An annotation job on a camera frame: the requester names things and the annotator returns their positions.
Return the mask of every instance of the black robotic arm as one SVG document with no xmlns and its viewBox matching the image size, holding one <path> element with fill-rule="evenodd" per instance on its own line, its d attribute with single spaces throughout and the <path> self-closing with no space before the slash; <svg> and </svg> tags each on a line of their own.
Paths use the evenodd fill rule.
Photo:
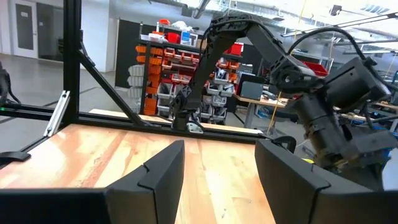
<svg viewBox="0 0 398 224">
<path fill-rule="evenodd" d="M 341 32 L 355 43 L 352 36 L 339 28 L 325 29 Z M 382 189 L 381 171 L 389 160 L 386 153 L 397 147 L 394 136 L 386 130 L 353 128 L 338 116 L 338 113 L 353 111 L 369 100 L 390 95 L 382 78 L 373 70 L 375 62 L 371 58 L 366 58 L 359 50 L 360 58 L 350 60 L 335 73 L 320 79 L 286 53 L 281 42 L 249 15 L 212 20 L 205 33 L 208 46 L 195 74 L 170 105 L 174 129 L 190 130 L 187 124 L 190 119 L 195 119 L 193 115 L 200 106 L 203 86 L 217 61 L 236 39 L 248 37 L 272 65 L 269 68 L 271 84 L 282 93 L 300 94 L 301 97 L 287 107 L 292 108 L 302 121 L 305 137 L 311 140 L 315 150 L 316 165 L 368 188 Z"/>
<path fill-rule="evenodd" d="M 212 20 L 207 33 L 207 48 L 201 55 L 195 74 L 170 105 L 174 115 L 173 128 L 184 131 L 201 103 L 201 91 L 225 50 L 238 38 L 248 37 L 265 60 L 271 62 L 273 83 L 284 93 L 307 91 L 320 83 L 314 72 L 302 62 L 285 53 L 261 22 L 250 15 L 226 16 Z"/>
</svg>

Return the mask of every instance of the white door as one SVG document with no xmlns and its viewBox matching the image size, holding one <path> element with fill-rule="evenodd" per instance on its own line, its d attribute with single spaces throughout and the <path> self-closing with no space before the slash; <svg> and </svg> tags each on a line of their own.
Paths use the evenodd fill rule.
<svg viewBox="0 0 398 224">
<path fill-rule="evenodd" d="M 12 1 L 14 55 L 37 58 L 36 3 Z"/>
</svg>

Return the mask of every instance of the storage bin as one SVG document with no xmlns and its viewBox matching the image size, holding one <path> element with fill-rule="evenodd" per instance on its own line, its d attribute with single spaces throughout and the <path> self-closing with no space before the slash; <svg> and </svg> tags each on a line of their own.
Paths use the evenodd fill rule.
<svg viewBox="0 0 398 224">
<path fill-rule="evenodd" d="M 223 121 L 226 118 L 226 112 L 227 112 L 227 108 L 213 108 L 213 114 L 211 117 L 215 121 Z"/>
<path fill-rule="evenodd" d="M 218 95 L 221 91 L 221 88 L 222 88 L 222 85 L 217 85 L 217 84 L 208 82 L 206 91 L 208 94 Z"/>
<path fill-rule="evenodd" d="M 170 111 L 169 105 L 170 105 L 170 99 L 162 99 L 162 98 L 157 99 L 157 111 L 169 112 Z"/>
<path fill-rule="evenodd" d="M 224 107 L 225 104 L 226 104 L 226 97 L 216 96 L 216 95 L 211 96 L 211 105 L 217 107 Z"/>
<path fill-rule="evenodd" d="M 220 96 L 231 97 L 235 93 L 235 86 L 232 83 L 223 85 Z"/>
<path fill-rule="evenodd" d="M 157 97 L 160 99 L 170 99 L 172 95 L 172 84 L 161 83 L 157 88 Z"/>
</svg>

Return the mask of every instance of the cable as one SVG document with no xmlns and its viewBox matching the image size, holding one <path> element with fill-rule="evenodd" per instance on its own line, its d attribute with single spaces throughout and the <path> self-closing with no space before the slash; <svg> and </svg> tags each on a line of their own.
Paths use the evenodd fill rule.
<svg viewBox="0 0 398 224">
<path fill-rule="evenodd" d="M 271 37 L 274 37 L 274 35 L 269 31 L 269 29 L 261 22 L 259 21 L 255 21 L 253 19 L 235 19 L 235 20 L 231 20 L 231 21 L 224 21 L 224 22 L 219 22 L 217 24 L 213 24 L 211 26 L 209 26 L 205 32 L 203 33 L 203 37 L 206 37 L 206 34 L 209 32 L 210 29 L 215 28 L 215 27 L 219 27 L 219 26 L 223 26 L 225 24 L 231 24 L 231 23 L 235 23 L 235 22 L 250 22 L 256 25 L 259 25 L 261 28 L 264 29 L 264 31 L 266 31 L 268 33 L 268 35 L 270 35 Z M 199 59 L 201 59 L 201 48 L 203 46 L 203 41 L 200 42 L 200 50 L 199 50 Z"/>
<path fill-rule="evenodd" d="M 394 64 L 394 60 L 396 59 L 396 56 L 397 56 L 397 53 L 394 54 L 394 57 L 393 57 L 392 60 L 391 60 L 390 66 L 388 67 L 386 76 L 383 77 L 383 78 L 386 78 L 386 77 L 388 76 L 388 73 L 390 72 L 390 69 L 391 69 L 392 65 Z"/>
<path fill-rule="evenodd" d="M 337 27 L 324 27 L 324 28 L 319 28 L 317 30 L 311 31 L 305 35 L 303 35 L 302 37 L 300 37 L 296 42 L 294 42 L 294 44 L 290 47 L 290 49 L 287 51 L 288 54 L 290 54 L 291 52 L 293 52 L 293 49 L 298 46 L 299 43 L 301 43 L 301 41 L 316 35 L 316 34 L 320 34 L 323 32 L 329 32 L 329 31 L 335 31 L 338 32 L 340 34 L 343 34 L 344 36 L 347 37 L 347 39 L 352 43 L 352 45 L 355 48 L 356 53 L 358 54 L 358 56 L 362 59 L 365 60 L 366 57 L 365 55 L 362 53 L 361 49 L 359 48 L 358 44 L 356 43 L 356 41 L 354 40 L 354 37 L 349 34 L 347 31 L 341 29 L 341 28 L 337 28 Z"/>
<path fill-rule="evenodd" d="M 380 122 L 380 121 L 389 121 L 389 120 L 397 119 L 397 118 L 398 118 L 398 115 L 394 115 L 394 116 L 388 116 L 388 117 L 384 117 L 384 118 L 373 119 L 371 122 L 376 123 L 376 122 Z"/>
<path fill-rule="evenodd" d="M 371 118 L 370 118 L 370 116 L 369 116 L 368 102 L 367 102 L 367 101 L 365 101 L 365 103 L 364 103 L 364 105 L 363 105 L 363 111 L 364 111 L 364 113 L 365 113 L 365 118 L 366 118 L 366 122 L 367 122 L 367 124 L 368 124 L 368 127 L 369 127 L 371 130 L 373 130 L 374 128 L 373 128 L 373 124 L 372 124 Z"/>
<path fill-rule="evenodd" d="M 274 122 L 274 118 L 275 118 L 275 114 L 276 114 L 276 109 L 278 108 L 278 102 L 279 102 L 279 99 L 280 99 L 280 95 L 281 95 L 281 94 L 282 94 L 282 92 L 280 91 L 279 94 L 278 94 L 278 98 L 277 98 L 277 102 L 276 102 L 276 105 L 275 105 L 275 108 L 274 108 L 274 112 L 272 113 L 271 121 L 270 121 L 270 123 L 269 123 L 269 125 L 268 125 L 267 134 L 269 133 L 269 130 L 271 129 L 271 126 L 274 125 L 273 122 Z"/>
</svg>

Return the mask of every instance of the wooden table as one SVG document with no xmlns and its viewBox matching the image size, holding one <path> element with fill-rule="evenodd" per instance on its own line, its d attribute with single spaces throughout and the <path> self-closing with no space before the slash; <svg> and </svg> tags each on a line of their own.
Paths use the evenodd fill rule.
<svg viewBox="0 0 398 224">
<path fill-rule="evenodd" d="M 0 188 L 105 187 L 175 140 L 185 141 L 176 223 L 275 223 L 254 145 L 71 124 L 0 170 Z"/>
<path fill-rule="evenodd" d="M 375 105 L 383 106 L 385 108 L 395 110 L 396 114 L 398 114 L 398 106 L 396 106 L 396 105 L 390 105 L 388 103 L 375 103 Z M 377 112 L 377 113 L 383 114 L 385 116 L 394 116 L 394 114 L 391 114 L 391 113 L 388 113 L 385 111 L 379 111 L 379 110 L 373 110 L 373 109 L 370 109 L 370 111 Z M 394 119 L 394 121 L 392 122 L 391 128 L 390 128 L 390 132 L 392 132 L 392 133 L 395 132 L 397 129 L 397 126 L 398 126 L 398 119 Z"/>
<path fill-rule="evenodd" d="M 239 101 L 249 103 L 248 112 L 246 113 L 246 119 L 244 121 L 244 127 L 245 128 L 250 128 L 251 127 L 251 123 L 253 121 L 253 116 L 254 116 L 254 111 L 255 111 L 255 106 L 256 105 L 273 106 L 273 107 L 277 106 L 278 108 L 285 108 L 285 105 L 287 104 L 287 102 L 289 100 L 289 99 L 286 99 L 286 98 L 280 98 L 279 99 L 280 101 L 271 100 L 271 99 L 267 100 L 267 99 L 265 99 L 263 97 L 261 97 L 261 100 L 252 100 L 252 99 L 247 99 L 247 98 L 240 97 L 240 96 L 235 95 L 235 94 L 234 94 L 234 96 Z M 341 114 L 341 116 L 344 117 L 344 118 L 348 118 L 350 120 L 366 121 L 365 117 L 358 116 L 356 114 Z"/>
<path fill-rule="evenodd" d="M 254 111 L 256 110 L 255 107 L 256 105 L 263 105 L 263 106 L 277 106 L 279 108 L 284 108 L 285 104 L 288 102 L 289 99 L 285 98 L 280 98 L 280 101 L 277 100 L 271 100 L 271 99 L 265 99 L 264 97 L 261 96 L 260 100 L 252 100 L 252 99 L 247 99 L 238 96 L 237 94 L 234 94 L 234 97 L 238 99 L 239 101 L 249 103 L 248 106 L 248 112 L 246 113 L 246 119 L 244 120 L 243 126 L 245 128 L 250 128 L 251 124 L 253 122 L 253 116 L 254 116 Z"/>
<path fill-rule="evenodd" d="M 117 112 L 117 111 L 92 109 L 89 113 L 127 118 L 125 113 Z M 146 121 L 155 121 L 158 123 L 165 123 L 165 124 L 171 123 L 170 121 L 167 121 L 166 119 L 162 119 L 162 118 L 156 117 L 156 116 L 147 116 L 147 115 L 139 115 L 139 116 L 141 119 L 146 120 Z M 239 128 L 239 127 L 233 127 L 233 126 L 208 124 L 208 123 L 201 123 L 201 125 L 204 128 L 211 128 L 211 129 L 218 129 L 218 130 L 225 130 L 225 131 L 236 131 L 236 132 L 251 133 L 251 134 L 262 134 L 262 131 L 256 130 L 256 129 Z"/>
</svg>

